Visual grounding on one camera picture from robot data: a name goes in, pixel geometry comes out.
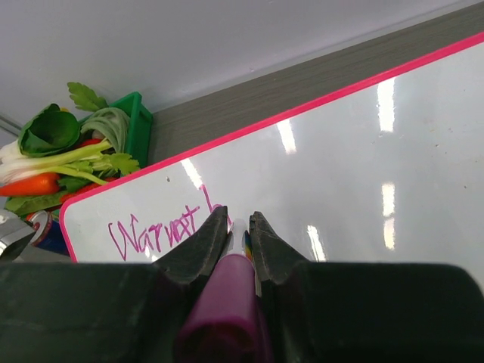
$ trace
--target pink whiteboard edge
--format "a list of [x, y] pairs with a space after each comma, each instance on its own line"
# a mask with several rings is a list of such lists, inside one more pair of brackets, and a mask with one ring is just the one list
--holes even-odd
[[133, 179], [140, 178], [146, 174], [150, 174], [151, 172], [154, 172], [156, 170], [165, 168], [167, 166], [170, 166], [174, 163], [177, 163], [178, 161], [181, 161], [183, 159], [187, 159], [189, 157], [192, 157], [194, 155], [203, 153], [204, 151], [213, 149], [214, 147], [218, 147], [220, 145], [223, 145], [227, 142], [233, 141], [237, 138], [241, 138], [245, 135], [248, 135], [252, 132], [259, 131], [260, 129], [264, 129], [265, 127], [272, 126], [275, 123], [278, 123], [282, 120], [289, 119], [291, 117], [295, 117], [301, 113], [305, 113], [306, 111], [312, 110], [313, 108], [322, 106], [323, 104], [328, 104], [332, 101], [335, 101], [339, 98], [343, 98], [345, 96], [351, 95], [357, 91], [361, 91], [364, 88], [368, 88], [372, 85], [376, 85], [377, 83], [380, 83], [382, 81], [385, 81], [387, 79], [400, 76], [403, 73], [410, 72], [411, 70], [415, 70], [417, 68], [420, 68], [422, 66], [425, 66], [427, 64], [430, 64], [432, 62], [438, 61], [439, 59], [448, 57], [449, 55], [453, 55], [458, 53], [459, 51], [463, 51], [465, 49], [468, 49], [470, 47], [473, 47], [474, 45], [478, 45], [480, 43], [484, 42], [484, 32], [477, 33], [475, 36], [471, 36], [469, 38], [463, 39], [457, 43], [451, 44], [447, 47], [441, 48], [437, 51], [434, 51], [432, 53], [426, 54], [422, 57], [419, 57], [417, 59], [411, 60], [405, 64], [402, 64], [400, 66], [397, 66], [395, 68], [392, 68], [391, 70], [387, 70], [385, 72], [379, 73], [375, 76], [372, 76], [370, 78], [364, 79], [360, 82], [357, 82], [353, 85], [348, 85], [345, 88], [339, 89], [335, 92], [332, 92], [328, 95], [321, 96], [320, 98], [316, 98], [315, 100], [312, 100], [310, 102], [306, 102], [305, 104], [301, 104], [297, 107], [294, 107], [290, 110], [284, 111], [282, 113], [279, 113], [277, 115], [271, 116], [268, 119], [264, 119], [262, 121], [258, 121], [257, 123], [254, 123], [250, 126], [244, 127], [240, 130], [231, 132], [230, 134], [227, 134], [225, 136], [222, 136], [221, 138], [217, 138], [216, 140], [209, 141], [203, 145], [194, 147], [193, 149], [187, 150], [181, 154], [175, 155], [174, 157], [169, 157], [166, 160], [160, 161], [156, 164], [147, 166], [146, 168], [139, 170], [131, 175], [127, 175], [123, 178], [120, 178], [116, 181], [112, 181], [108, 185], [104, 185], [102, 187], [96, 188], [92, 191], [88, 191], [86, 193], [83, 193], [77, 197], [70, 198], [66, 203], [63, 204], [63, 206], [60, 209], [60, 229], [62, 230], [62, 235], [64, 236], [64, 239], [66, 241], [67, 249], [69, 250], [70, 258], [74, 261], [77, 262], [76, 254], [74, 253], [73, 246], [70, 242], [69, 235], [67, 233], [66, 226], [64, 224], [64, 216], [66, 214], [67, 208], [73, 203], [77, 203], [85, 198], [92, 197], [96, 194], [102, 193], [103, 191], [107, 191], [108, 189], [115, 188], [118, 185], [123, 185], [126, 182], [130, 182]]

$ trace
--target whiteboard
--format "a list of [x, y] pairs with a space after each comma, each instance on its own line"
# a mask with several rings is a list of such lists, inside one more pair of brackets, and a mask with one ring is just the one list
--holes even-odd
[[484, 33], [70, 200], [79, 262], [151, 262], [218, 204], [319, 261], [448, 262], [484, 284]]

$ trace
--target written word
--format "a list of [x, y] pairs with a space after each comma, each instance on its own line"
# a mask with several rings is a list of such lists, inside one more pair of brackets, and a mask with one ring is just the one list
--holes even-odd
[[[205, 185], [200, 186], [200, 190], [205, 196], [206, 205], [211, 213], [220, 204], [210, 202], [209, 193]], [[121, 221], [116, 223], [108, 223], [107, 230], [114, 242], [123, 261], [128, 259], [128, 252], [130, 253], [145, 253], [147, 249], [153, 252], [162, 252], [160, 241], [162, 238], [168, 240], [169, 248], [172, 249], [175, 243], [180, 243], [186, 237], [190, 237], [197, 230], [195, 225], [194, 215], [200, 210], [200, 206], [190, 207], [185, 205], [185, 211], [177, 219], [173, 219], [169, 223], [157, 223], [143, 228], [139, 222], [138, 217], [134, 214], [129, 214], [130, 222], [129, 229]], [[228, 218], [229, 225], [232, 224], [230, 217]], [[114, 236], [113, 230], [118, 230], [122, 236], [122, 241]]]

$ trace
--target green plastic crate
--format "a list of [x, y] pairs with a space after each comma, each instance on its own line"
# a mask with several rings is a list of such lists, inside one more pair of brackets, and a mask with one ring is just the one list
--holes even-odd
[[139, 166], [144, 168], [148, 161], [153, 115], [141, 104], [141, 95], [138, 92], [130, 93], [110, 104], [110, 107], [119, 108], [129, 116], [128, 139], [124, 152], [131, 154], [139, 162]]

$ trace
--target blue can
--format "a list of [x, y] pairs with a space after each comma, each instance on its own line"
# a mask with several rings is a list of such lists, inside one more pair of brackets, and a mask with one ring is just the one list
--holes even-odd
[[69, 256], [61, 227], [52, 218], [50, 212], [41, 210], [28, 216], [27, 221], [32, 223], [33, 228], [36, 230], [30, 241], [32, 246]]

